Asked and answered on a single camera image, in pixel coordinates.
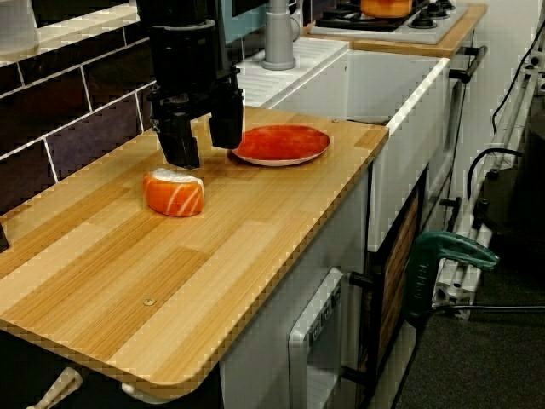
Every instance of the orange pot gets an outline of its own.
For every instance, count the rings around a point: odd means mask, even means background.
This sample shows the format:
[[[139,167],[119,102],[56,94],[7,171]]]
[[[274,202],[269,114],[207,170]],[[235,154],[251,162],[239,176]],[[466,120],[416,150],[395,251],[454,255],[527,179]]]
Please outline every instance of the orange pot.
[[[369,17],[398,19],[412,10],[412,0],[362,0],[361,11]]]

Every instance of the sushi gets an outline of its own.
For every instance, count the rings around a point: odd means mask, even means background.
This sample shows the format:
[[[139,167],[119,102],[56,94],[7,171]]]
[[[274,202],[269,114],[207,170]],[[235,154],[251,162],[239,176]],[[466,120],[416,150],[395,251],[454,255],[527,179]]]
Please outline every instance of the sushi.
[[[204,207],[203,181],[163,168],[148,172],[143,181],[147,204],[167,216],[187,217]]]

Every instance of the black cable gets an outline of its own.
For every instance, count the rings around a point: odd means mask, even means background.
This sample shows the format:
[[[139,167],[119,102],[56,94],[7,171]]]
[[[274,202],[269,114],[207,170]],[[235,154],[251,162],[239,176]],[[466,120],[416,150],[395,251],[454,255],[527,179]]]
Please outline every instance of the black cable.
[[[489,153],[498,152],[498,153],[509,153],[512,155],[516,155],[518,157],[522,156],[522,153],[519,151],[514,151],[513,149],[506,149],[505,147],[491,147],[489,149],[485,149],[483,152],[481,152],[479,155],[477,155],[477,158],[471,163],[471,166],[469,166],[468,171],[468,180],[466,185],[466,190],[468,192],[468,200],[471,198],[471,180],[473,178],[473,171],[475,170],[475,166],[477,166],[477,163]]]
[[[501,314],[529,314],[529,313],[545,313],[545,306],[542,305],[442,305],[431,309],[431,313],[438,313],[440,311],[486,311],[489,313],[501,313]]]
[[[514,78],[513,78],[513,81],[511,82],[511,85],[509,86],[508,92],[507,92],[507,93],[505,94],[505,96],[503,97],[502,103],[500,104],[500,106],[496,109],[496,111],[495,111],[494,114],[492,115],[492,128],[494,129],[494,135],[495,135],[496,132],[497,132],[496,116],[497,116],[497,114],[500,112],[500,110],[502,109],[502,107],[505,105],[505,103],[507,102],[509,96],[511,95],[511,91],[513,91],[513,87],[514,87],[514,84],[515,84],[516,81],[517,81],[517,77],[518,77],[519,74],[520,74],[520,70],[522,69],[522,66],[525,64],[526,58],[528,58],[528,55],[531,54],[532,50],[533,50],[534,47],[536,46],[537,40],[539,39],[539,36],[541,35],[541,33],[542,33],[542,31],[543,31],[543,28],[545,28],[545,20],[543,21],[541,27],[539,27],[539,30],[537,31],[536,37],[534,38],[534,41],[532,42],[530,48],[528,49],[528,51],[526,52],[526,54],[525,54],[525,55],[522,57],[522,59],[520,60],[519,67],[517,68],[517,71],[516,71],[516,73],[514,74]]]

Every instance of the sink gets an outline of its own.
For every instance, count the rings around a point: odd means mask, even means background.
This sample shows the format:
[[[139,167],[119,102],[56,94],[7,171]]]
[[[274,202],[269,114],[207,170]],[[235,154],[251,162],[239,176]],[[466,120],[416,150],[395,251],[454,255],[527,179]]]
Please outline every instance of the sink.
[[[263,53],[239,67],[246,105],[385,124],[388,141],[373,164],[369,251],[378,251],[427,163],[445,138],[450,60],[348,49],[301,38],[297,67],[271,72]]]

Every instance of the plate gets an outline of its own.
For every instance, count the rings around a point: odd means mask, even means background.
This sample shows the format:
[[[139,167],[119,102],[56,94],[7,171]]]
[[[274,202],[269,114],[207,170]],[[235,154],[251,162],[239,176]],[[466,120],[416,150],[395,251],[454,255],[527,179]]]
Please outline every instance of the plate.
[[[289,166],[312,160],[330,145],[324,133],[303,125],[268,125],[247,130],[232,153],[251,164]]]

